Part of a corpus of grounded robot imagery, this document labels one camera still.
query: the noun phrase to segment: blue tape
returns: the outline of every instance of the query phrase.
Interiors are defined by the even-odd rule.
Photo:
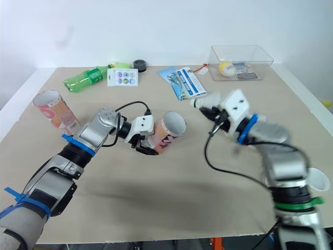
[[[87,152],[88,152],[89,154],[91,154],[92,156],[95,156],[95,155],[96,155],[96,153],[95,153],[92,149],[90,149],[89,147],[87,147],[87,146],[84,145],[83,143],[81,143],[81,142],[75,140],[72,136],[69,136],[69,135],[63,134],[61,137],[64,138],[67,142],[72,143],[72,144],[74,144],[75,146],[78,146],[78,147],[82,148],[83,150],[87,151]]]
[[[243,130],[243,132],[240,134],[237,142],[240,144],[243,144],[246,136],[248,135],[250,129],[252,128],[252,126],[258,121],[258,114],[254,113],[253,116],[251,117],[249,123],[246,125],[245,129]]]
[[[12,196],[14,196],[15,197],[15,201],[17,203],[16,203],[16,206],[11,206],[13,209],[9,209],[11,207],[8,207],[7,209],[9,209],[9,211],[6,211],[7,209],[5,209],[3,212],[1,212],[1,214],[0,214],[1,216],[7,215],[11,211],[13,211],[15,208],[19,207],[19,206],[17,206],[18,203],[28,202],[30,204],[33,204],[33,205],[41,208],[46,213],[46,216],[47,216],[46,221],[50,218],[50,216],[51,216],[51,210],[45,204],[43,204],[43,203],[41,203],[39,201],[36,201],[35,199],[28,198],[25,194],[23,194],[23,193],[20,194],[20,193],[16,192],[15,190],[13,190],[13,189],[11,189],[9,187],[6,187],[5,191],[8,192],[8,193],[10,193]]]

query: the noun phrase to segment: yellow ball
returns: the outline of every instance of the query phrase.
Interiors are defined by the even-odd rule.
[[[231,62],[224,61],[219,65],[219,72],[225,77],[233,77],[236,74],[236,68]]]

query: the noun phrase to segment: transparent container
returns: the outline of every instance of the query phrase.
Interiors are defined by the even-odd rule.
[[[208,68],[215,81],[262,80],[273,61],[257,45],[215,45]]]

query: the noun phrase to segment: white wall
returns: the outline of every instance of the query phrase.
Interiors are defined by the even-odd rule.
[[[2,3],[2,14],[8,12],[2,51],[10,52],[3,55],[4,62],[17,60],[19,65],[24,59],[27,68],[139,58],[151,65],[201,64],[211,45],[258,44],[285,62],[319,98],[333,99],[331,0]],[[11,83],[10,74],[3,78],[6,85]]]

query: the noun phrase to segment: beige table surface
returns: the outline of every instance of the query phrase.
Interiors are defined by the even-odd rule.
[[[174,110],[185,117],[188,127],[160,156],[137,153],[122,140],[102,148],[76,182],[78,189],[68,207],[45,226],[40,243],[207,238],[263,233],[272,226],[272,202],[266,190],[207,166],[203,146],[212,123],[189,101],[177,101],[157,75],[163,68],[149,67],[141,73],[139,87],[107,87],[103,81],[80,93],[68,92],[62,81],[84,69],[59,68],[42,87],[58,90],[81,123],[90,121],[101,107],[142,100],[155,120]],[[251,111],[285,125],[312,166],[333,179],[333,138],[272,69],[262,81],[214,82],[209,73],[198,78],[207,91],[223,94],[241,88]],[[122,114],[131,120],[143,112],[143,106],[134,105]],[[30,104],[0,144],[0,188],[22,190],[39,166],[66,145],[60,136]],[[213,138],[209,157],[217,167],[262,178],[259,154],[236,146],[222,133]],[[0,193],[1,209],[14,202],[9,194]],[[324,226],[332,227],[332,190],[312,193],[326,200],[319,209]]]

